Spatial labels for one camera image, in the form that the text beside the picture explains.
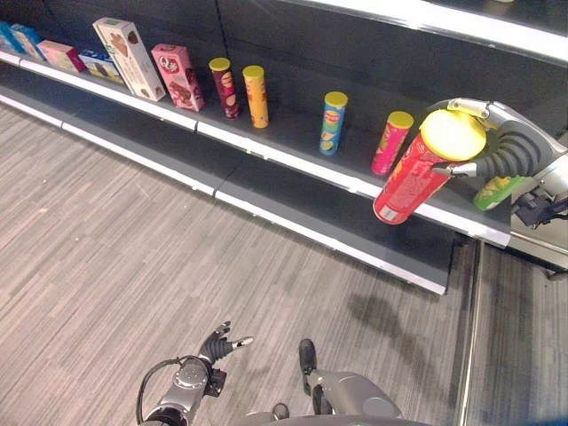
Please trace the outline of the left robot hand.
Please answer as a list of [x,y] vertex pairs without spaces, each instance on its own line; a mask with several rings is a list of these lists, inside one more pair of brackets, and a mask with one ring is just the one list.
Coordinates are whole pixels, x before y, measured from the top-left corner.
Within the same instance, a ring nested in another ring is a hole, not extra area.
[[204,359],[213,366],[217,361],[238,349],[244,348],[254,342],[253,336],[245,336],[234,341],[228,341],[227,335],[231,331],[230,320],[221,323],[202,343],[197,357]]

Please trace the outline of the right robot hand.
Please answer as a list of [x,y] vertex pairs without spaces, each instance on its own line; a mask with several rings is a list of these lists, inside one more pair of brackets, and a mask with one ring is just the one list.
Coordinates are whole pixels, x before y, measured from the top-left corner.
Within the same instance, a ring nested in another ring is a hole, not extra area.
[[468,114],[485,130],[494,131],[496,146],[491,153],[469,162],[433,165],[432,170],[439,174],[452,178],[534,177],[567,154],[566,146],[500,102],[453,98],[434,103],[427,111],[442,109]]

